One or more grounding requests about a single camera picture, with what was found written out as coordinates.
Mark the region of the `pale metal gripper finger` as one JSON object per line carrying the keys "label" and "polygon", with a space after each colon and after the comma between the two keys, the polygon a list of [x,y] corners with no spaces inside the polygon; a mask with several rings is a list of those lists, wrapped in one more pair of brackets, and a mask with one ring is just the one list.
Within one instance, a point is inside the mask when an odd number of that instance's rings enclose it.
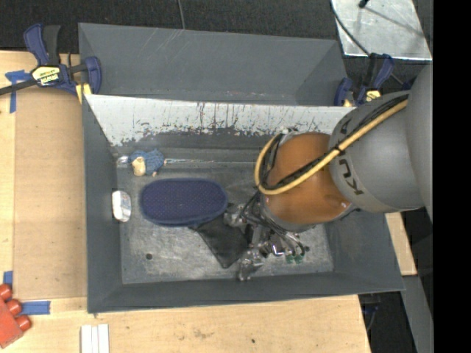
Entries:
{"label": "pale metal gripper finger", "polygon": [[251,260],[242,260],[240,262],[238,272],[237,272],[237,280],[240,282],[248,281],[251,276],[255,273],[256,266]]}
{"label": "pale metal gripper finger", "polygon": [[264,256],[258,251],[250,249],[247,251],[247,265],[253,268],[260,268],[264,264]]}

